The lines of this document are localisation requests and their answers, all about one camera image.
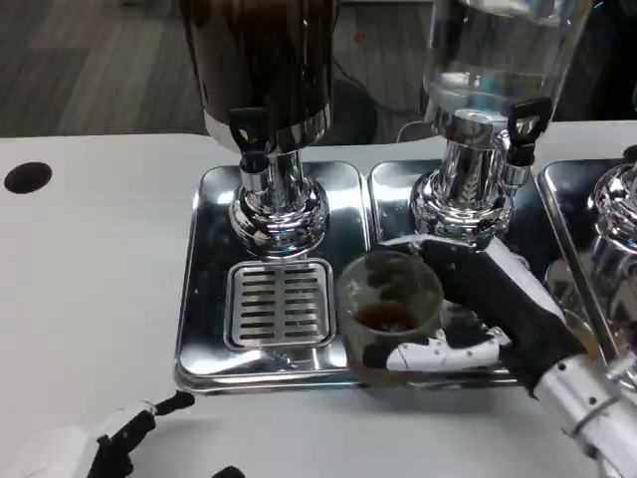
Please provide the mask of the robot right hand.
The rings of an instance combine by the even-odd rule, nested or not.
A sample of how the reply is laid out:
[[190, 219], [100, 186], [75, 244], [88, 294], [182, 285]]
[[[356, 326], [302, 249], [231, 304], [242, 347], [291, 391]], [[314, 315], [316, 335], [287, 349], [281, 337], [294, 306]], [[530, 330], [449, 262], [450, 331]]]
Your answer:
[[561, 308], [523, 263], [498, 239], [485, 247], [432, 235], [382, 241], [376, 252], [409, 255], [428, 266], [447, 301], [477, 315], [478, 326], [451, 325], [442, 339], [419, 344], [388, 339], [362, 350], [374, 370], [456, 372], [501, 363], [530, 396], [544, 376], [566, 371], [586, 350]]

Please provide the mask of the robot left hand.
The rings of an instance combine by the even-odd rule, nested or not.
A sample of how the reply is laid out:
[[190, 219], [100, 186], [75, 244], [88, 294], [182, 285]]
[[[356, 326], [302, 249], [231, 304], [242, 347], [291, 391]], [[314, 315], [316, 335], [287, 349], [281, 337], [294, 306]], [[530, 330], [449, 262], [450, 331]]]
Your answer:
[[158, 417], [194, 405], [189, 392], [177, 391], [159, 401], [145, 401], [119, 412], [97, 432], [68, 427], [45, 438], [30, 454], [35, 468], [28, 477], [129, 477], [130, 454], [156, 428]]

